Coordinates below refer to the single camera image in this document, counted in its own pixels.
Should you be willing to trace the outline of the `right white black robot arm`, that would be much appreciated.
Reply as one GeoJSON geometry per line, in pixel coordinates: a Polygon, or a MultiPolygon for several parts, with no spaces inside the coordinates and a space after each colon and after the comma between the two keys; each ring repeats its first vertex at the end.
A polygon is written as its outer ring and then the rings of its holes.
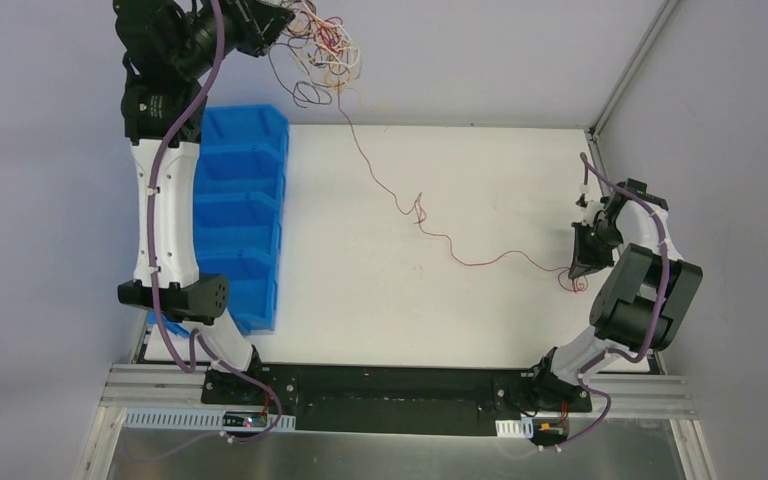
{"type": "Polygon", "coordinates": [[[574,340],[552,348],[526,378],[529,400],[550,410],[587,399],[583,383],[618,358],[663,351],[674,340],[704,278],[683,259],[667,228],[669,206],[646,183],[627,179],[598,201],[581,199],[572,225],[569,279],[608,270],[574,340]]]}

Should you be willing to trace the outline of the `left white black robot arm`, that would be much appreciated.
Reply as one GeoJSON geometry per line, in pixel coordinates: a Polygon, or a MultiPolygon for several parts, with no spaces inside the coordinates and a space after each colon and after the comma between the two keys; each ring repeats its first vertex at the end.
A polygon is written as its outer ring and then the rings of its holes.
{"type": "Polygon", "coordinates": [[[118,301],[154,313],[163,340],[168,327],[190,331],[226,389],[241,404],[257,402],[265,378],[258,352],[228,309],[230,284],[200,270],[193,207],[202,120],[209,90],[234,51],[264,56],[293,21],[291,9],[268,1],[116,1],[115,32],[126,72],[120,110],[138,184],[139,245],[132,277],[118,301]]]}

